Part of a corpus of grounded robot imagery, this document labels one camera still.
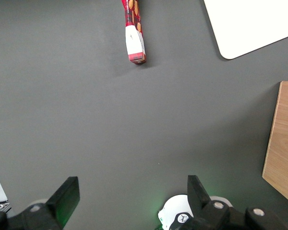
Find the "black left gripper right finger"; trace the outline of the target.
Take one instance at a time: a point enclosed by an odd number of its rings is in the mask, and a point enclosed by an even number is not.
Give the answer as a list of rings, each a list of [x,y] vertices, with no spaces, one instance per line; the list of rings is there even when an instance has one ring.
[[[182,230],[245,230],[244,215],[223,201],[213,201],[196,175],[188,176],[187,196],[193,217]]]

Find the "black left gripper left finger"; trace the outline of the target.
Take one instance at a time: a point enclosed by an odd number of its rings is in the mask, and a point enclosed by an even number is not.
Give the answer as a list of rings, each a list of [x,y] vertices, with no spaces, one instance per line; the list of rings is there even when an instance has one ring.
[[[9,230],[62,230],[80,201],[79,180],[71,176],[45,203],[34,203],[8,219]]]

